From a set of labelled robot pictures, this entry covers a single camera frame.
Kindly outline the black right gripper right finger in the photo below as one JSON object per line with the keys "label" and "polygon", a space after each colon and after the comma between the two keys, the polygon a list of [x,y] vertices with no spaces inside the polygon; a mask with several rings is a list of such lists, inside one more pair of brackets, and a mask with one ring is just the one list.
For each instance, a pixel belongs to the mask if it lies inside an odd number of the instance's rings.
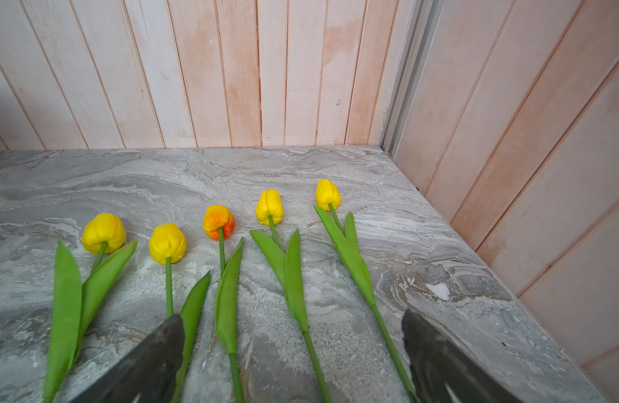
{"label": "black right gripper right finger", "polygon": [[418,402],[519,402],[451,339],[417,312],[402,318]]}

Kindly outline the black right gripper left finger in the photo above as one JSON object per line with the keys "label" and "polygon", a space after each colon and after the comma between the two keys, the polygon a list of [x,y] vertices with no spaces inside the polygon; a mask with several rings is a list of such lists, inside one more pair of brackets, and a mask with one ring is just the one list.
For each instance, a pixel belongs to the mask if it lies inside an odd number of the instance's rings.
{"label": "black right gripper left finger", "polygon": [[183,319],[173,315],[75,402],[170,402],[183,364]]}

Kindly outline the yellow tulip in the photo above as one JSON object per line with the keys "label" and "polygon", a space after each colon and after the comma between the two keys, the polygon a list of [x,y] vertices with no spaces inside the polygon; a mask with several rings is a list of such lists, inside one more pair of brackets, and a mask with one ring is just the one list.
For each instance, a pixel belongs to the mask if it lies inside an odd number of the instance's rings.
{"label": "yellow tulip", "polygon": [[70,250],[63,242],[57,244],[44,402],[54,400],[66,374],[78,360],[84,334],[97,310],[134,254],[137,243],[125,241],[126,231],[118,216],[99,214],[86,225],[82,243],[87,251],[97,255],[87,280],[81,279]]}
{"label": "yellow tulip", "polygon": [[203,229],[210,238],[220,243],[220,280],[215,302],[215,330],[229,357],[235,401],[243,402],[244,394],[237,359],[237,294],[244,238],[240,239],[227,260],[225,240],[230,238],[235,229],[235,218],[231,211],[222,205],[208,207]]}
{"label": "yellow tulip", "polygon": [[[153,260],[166,267],[166,307],[167,317],[171,317],[174,314],[172,264],[179,262],[185,255],[187,240],[179,227],[174,223],[166,223],[154,229],[150,239],[149,249]],[[182,393],[196,332],[198,330],[198,323],[200,322],[209,286],[210,273],[207,273],[195,284],[188,294],[180,312],[184,330],[183,362],[175,377],[176,389],[171,402],[179,402]]]}
{"label": "yellow tulip", "polygon": [[251,235],[262,253],[271,265],[278,281],[280,282],[285,301],[294,319],[298,322],[309,356],[314,367],[319,388],[324,402],[331,402],[328,386],[320,367],[318,356],[309,331],[309,321],[304,299],[304,284],[301,269],[300,233],[296,229],[291,236],[286,251],[277,235],[276,226],[284,218],[282,198],[274,189],[262,193],[256,208],[257,219],[261,225],[268,225],[272,230],[272,238],[259,230],[252,230]]}

